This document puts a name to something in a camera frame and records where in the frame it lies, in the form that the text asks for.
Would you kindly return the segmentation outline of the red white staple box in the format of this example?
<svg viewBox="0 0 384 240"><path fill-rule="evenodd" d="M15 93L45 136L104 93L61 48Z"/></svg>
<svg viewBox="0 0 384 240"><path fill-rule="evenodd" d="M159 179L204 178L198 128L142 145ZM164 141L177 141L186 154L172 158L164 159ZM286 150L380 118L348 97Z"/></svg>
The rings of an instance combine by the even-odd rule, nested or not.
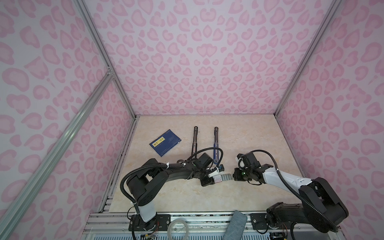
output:
<svg viewBox="0 0 384 240"><path fill-rule="evenodd" d="M212 178L213 178L215 184L216 184L216 183L220 183L220 182L223 181L221 175L216 175L216 176L213 176Z"/></svg>

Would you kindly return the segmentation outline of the silver staple tray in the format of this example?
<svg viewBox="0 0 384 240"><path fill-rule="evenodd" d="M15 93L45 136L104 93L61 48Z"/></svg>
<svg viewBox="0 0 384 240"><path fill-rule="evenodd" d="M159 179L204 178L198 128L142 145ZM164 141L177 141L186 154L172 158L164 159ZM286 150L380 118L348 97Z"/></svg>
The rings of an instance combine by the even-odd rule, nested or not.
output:
<svg viewBox="0 0 384 240"><path fill-rule="evenodd" d="M231 181L233 180L233 176L231 174L223 174L221 175L222 181Z"/></svg>

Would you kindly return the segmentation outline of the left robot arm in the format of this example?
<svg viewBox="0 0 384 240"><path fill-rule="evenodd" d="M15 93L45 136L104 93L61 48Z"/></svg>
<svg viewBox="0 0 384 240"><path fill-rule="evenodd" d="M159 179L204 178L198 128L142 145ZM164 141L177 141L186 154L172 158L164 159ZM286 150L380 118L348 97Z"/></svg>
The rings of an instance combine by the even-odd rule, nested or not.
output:
<svg viewBox="0 0 384 240"><path fill-rule="evenodd" d="M153 200L165 183L175 180L198 179L202 187L215 183L213 174L224 169L214 168L214 160L203 151L176 163L160 163L152 158L141 167L126 174L120 182L120 191L133 204L137 215L145 223L157 215Z"/></svg>

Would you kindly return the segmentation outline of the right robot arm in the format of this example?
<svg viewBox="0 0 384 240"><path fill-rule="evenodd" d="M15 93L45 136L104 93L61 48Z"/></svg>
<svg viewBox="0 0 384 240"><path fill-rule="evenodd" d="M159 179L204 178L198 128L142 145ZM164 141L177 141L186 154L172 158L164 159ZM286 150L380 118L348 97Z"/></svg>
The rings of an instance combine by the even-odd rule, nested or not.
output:
<svg viewBox="0 0 384 240"><path fill-rule="evenodd" d="M272 164L261 164L253 150L238 154L238 166L233 177L238 182L254 180L261 185L272 185L290 192L301 202L278 202L266 210L266 226L278 228L285 223L307 224L321 233L338 231L338 225L349 216L347 207L324 178L309 179L283 172L275 158L267 151Z"/></svg>

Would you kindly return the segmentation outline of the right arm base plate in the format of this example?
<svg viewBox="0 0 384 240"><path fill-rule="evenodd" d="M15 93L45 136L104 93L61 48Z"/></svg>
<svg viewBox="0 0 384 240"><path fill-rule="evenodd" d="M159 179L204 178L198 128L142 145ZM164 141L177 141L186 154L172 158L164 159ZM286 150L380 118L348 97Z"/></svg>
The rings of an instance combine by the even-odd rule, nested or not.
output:
<svg viewBox="0 0 384 240"><path fill-rule="evenodd" d="M269 230L281 230L283 227L288 227L289 222L285 223L277 223L273 222L272 220L268 220L266 218L266 213L252 213L250 214L251 224L253 227L253 230L258 231L265 231L266 229Z"/></svg>

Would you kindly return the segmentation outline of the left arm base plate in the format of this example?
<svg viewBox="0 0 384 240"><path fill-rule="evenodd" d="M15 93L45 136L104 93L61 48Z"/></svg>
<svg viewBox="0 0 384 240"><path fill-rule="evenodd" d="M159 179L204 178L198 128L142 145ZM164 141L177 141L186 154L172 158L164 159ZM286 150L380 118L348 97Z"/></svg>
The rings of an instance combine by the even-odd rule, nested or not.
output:
<svg viewBox="0 0 384 240"><path fill-rule="evenodd" d="M154 218L145 222L140 215L132 215L129 231L150 232L154 230L167 231L171 223L171 215L156 214Z"/></svg>

